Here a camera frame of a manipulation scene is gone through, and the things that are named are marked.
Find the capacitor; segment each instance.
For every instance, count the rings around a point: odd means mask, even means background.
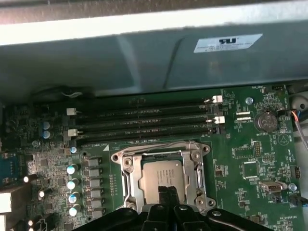
[[[39,141],[32,141],[32,147],[38,148],[39,146],[40,146],[40,142]]]
[[[67,183],[67,187],[70,190],[73,190],[78,185],[79,185],[79,180],[77,178],[74,178]]]
[[[78,212],[80,212],[81,206],[79,204],[75,204],[72,208],[69,209],[69,215],[75,217]]]
[[[47,122],[47,121],[44,121],[44,122],[43,122],[43,129],[44,129],[44,130],[50,129],[50,123]]]
[[[32,182],[32,181],[37,180],[37,179],[38,179],[37,174],[31,174],[31,175],[24,177],[24,183],[29,183],[29,182]]]
[[[68,201],[69,203],[74,204],[79,198],[80,198],[80,193],[73,192],[72,195],[68,197]]]
[[[70,165],[69,167],[67,167],[66,171],[67,171],[67,173],[68,173],[69,175],[72,175],[72,174],[74,174],[75,172],[78,171],[78,165],[72,164],[72,165]]]
[[[51,136],[51,133],[50,133],[49,131],[43,131],[42,137],[43,137],[44,139],[49,139],[50,136]]]
[[[76,153],[77,152],[77,148],[76,147],[71,147],[71,153]]]
[[[43,198],[44,196],[46,196],[46,195],[48,195],[48,194],[50,194],[50,193],[52,193],[52,189],[51,189],[51,188],[46,188],[46,189],[44,189],[44,190],[40,190],[40,191],[38,192],[38,195],[39,195],[41,198]]]
[[[28,226],[34,226],[40,219],[42,218],[41,215],[37,215],[34,218],[28,221]]]

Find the green circuit board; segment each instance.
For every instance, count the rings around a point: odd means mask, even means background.
[[[222,96],[222,101],[213,101],[213,96]],[[111,161],[112,154],[130,146],[174,141],[211,147],[204,156],[206,192],[218,208],[276,231],[303,231],[303,208],[288,201],[289,195],[300,194],[292,118],[283,113],[288,109],[283,85],[19,105],[5,110],[2,150],[24,156],[28,173],[39,176],[32,182],[27,215],[56,213],[55,231],[72,230],[95,218],[94,212],[104,215],[123,205],[120,166]],[[224,116],[224,123],[214,123],[217,116]],[[69,129],[79,133],[70,136]],[[93,158],[100,160],[99,210],[91,206],[87,163]],[[71,164],[79,170],[69,176]],[[80,180],[74,191],[81,195],[76,203],[82,209],[76,217],[68,212],[72,191],[66,184],[72,178]],[[297,189],[269,193],[260,185],[266,180],[294,183]],[[43,200],[38,199],[41,188],[52,188]]]

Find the cpu socket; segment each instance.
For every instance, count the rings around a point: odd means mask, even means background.
[[[181,204],[201,213],[213,208],[206,196],[203,156],[210,146],[194,141],[131,146],[111,156],[121,166],[123,207],[141,212],[145,204],[158,204],[158,186],[175,186]]]

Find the red wire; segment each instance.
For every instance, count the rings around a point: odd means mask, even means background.
[[[294,115],[295,121],[298,122],[298,117],[297,117],[296,113],[294,111],[291,111],[291,112]]]

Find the sticker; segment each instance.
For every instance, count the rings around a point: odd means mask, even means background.
[[[235,51],[250,48],[263,34],[199,39],[194,53]]]

